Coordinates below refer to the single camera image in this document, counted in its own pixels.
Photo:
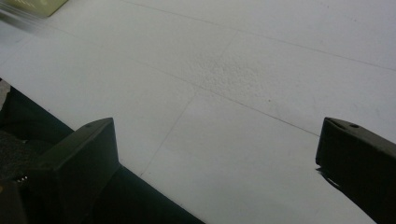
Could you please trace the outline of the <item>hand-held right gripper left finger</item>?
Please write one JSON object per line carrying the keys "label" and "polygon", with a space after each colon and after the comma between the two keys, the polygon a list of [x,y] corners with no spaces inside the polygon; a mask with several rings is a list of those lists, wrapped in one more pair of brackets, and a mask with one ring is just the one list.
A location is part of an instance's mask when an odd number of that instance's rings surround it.
{"label": "hand-held right gripper left finger", "polygon": [[50,224],[80,224],[119,168],[114,120],[106,118],[80,127],[39,156],[27,177]]}

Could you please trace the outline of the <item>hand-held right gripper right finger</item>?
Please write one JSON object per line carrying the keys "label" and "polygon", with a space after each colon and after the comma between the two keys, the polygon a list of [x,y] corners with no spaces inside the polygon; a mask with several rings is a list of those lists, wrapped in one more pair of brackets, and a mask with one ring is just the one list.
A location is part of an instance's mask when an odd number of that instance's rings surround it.
{"label": "hand-held right gripper right finger", "polygon": [[316,164],[376,224],[396,224],[396,144],[360,125],[326,118]]}

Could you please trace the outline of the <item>yellow-green translucent container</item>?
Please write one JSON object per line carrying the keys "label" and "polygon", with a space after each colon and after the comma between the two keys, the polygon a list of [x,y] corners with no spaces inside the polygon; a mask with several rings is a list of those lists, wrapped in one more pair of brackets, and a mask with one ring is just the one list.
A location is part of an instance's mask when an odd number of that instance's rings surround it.
{"label": "yellow-green translucent container", "polygon": [[50,17],[68,0],[0,0],[0,9],[17,15]]}

